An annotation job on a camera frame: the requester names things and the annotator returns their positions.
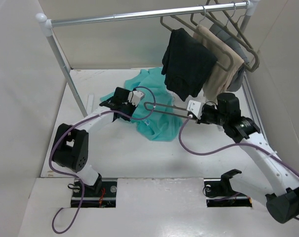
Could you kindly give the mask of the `teal t shirt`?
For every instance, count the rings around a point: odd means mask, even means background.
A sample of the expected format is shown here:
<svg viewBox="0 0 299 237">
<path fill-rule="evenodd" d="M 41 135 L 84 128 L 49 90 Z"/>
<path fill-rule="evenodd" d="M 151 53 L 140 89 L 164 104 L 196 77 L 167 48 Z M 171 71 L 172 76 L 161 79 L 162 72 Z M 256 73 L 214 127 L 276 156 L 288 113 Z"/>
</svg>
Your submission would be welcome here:
<svg viewBox="0 0 299 237">
<path fill-rule="evenodd" d="M 167 91 L 164 83 L 165 76 L 161 74 L 162 68 L 142 69 L 140 73 L 132 79 L 124 82 L 124 88 L 132 90 L 137 87 L 145 93 L 141 104 L 137 106 L 132 117 L 143 118 L 150 114 L 145 110 L 144 102 L 153 102 L 152 95 L 155 96 L 156 102 L 160 104 L 173 105 L 174 97 Z M 178 132 L 183 124 L 179 117 L 152 113 L 144 120 L 130 121 L 136 124 L 137 131 L 150 141 L 169 142 L 177 137 Z"/>
</svg>

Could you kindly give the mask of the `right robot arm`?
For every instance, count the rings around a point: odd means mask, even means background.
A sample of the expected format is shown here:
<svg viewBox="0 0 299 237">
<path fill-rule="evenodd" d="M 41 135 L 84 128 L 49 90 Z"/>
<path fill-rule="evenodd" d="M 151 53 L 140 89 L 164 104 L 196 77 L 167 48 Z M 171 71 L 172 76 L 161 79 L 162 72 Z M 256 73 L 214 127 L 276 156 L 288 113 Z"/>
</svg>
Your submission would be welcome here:
<svg viewBox="0 0 299 237">
<path fill-rule="evenodd" d="M 220 190 L 230 195 L 242 193 L 264 205 L 277 222 L 284 224 L 299 216 L 299 173 L 283 163 L 265 140 L 260 128 L 241 115 L 239 99 L 233 93 L 217 96 L 217 102 L 199 106 L 193 113 L 197 123 L 221 126 L 224 133 L 253 160 L 266 181 L 232 169 L 222 174 Z"/>
</svg>

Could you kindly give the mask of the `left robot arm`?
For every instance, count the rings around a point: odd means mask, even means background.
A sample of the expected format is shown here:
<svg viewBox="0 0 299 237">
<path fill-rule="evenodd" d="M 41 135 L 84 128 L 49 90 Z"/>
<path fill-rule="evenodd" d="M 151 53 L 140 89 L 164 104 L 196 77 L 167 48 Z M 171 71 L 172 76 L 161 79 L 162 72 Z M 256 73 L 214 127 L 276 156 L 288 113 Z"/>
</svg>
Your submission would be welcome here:
<svg viewBox="0 0 299 237">
<path fill-rule="evenodd" d="M 77 126 L 59 125 L 50 153 L 50 166 L 53 163 L 64 167 L 84 183 L 84 190 L 91 196 L 100 193 L 101 175 L 88 164 L 89 135 L 105 125 L 122 118 L 130 120 L 145 93 L 117 87 L 113 96 L 99 104 L 90 115 L 77 123 Z"/>
</svg>

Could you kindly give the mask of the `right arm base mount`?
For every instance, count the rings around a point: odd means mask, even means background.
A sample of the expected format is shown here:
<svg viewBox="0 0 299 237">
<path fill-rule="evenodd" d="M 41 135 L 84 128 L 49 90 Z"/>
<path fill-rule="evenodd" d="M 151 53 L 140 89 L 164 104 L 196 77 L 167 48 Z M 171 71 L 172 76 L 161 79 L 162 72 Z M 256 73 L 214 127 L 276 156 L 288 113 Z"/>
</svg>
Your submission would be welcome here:
<svg viewBox="0 0 299 237">
<path fill-rule="evenodd" d="M 242 172 L 232 169 L 220 178 L 204 178 L 203 194 L 207 207 L 252 207 L 252 200 L 245 194 L 234 191 L 230 179 Z"/>
</svg>

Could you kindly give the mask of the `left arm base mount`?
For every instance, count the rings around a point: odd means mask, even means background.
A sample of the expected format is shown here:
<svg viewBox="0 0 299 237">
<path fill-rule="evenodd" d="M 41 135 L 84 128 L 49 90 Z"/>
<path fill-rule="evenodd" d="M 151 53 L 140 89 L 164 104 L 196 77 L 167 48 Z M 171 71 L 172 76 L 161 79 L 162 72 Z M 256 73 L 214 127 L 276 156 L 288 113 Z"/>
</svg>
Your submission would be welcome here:
<svg viewBox="0 0 299 237">
<path fill-rule="evenodd" d="M 102 180 L 100 191 L 97 194 L 86 187 L 81 208 L 115 208 L 117 184 L 118 179 Z M 82 195 L 81 183 L 75 179 L 67 187 L 72 191 L 70 206 L 72 208 L 78 207 Z"/>
</svg>

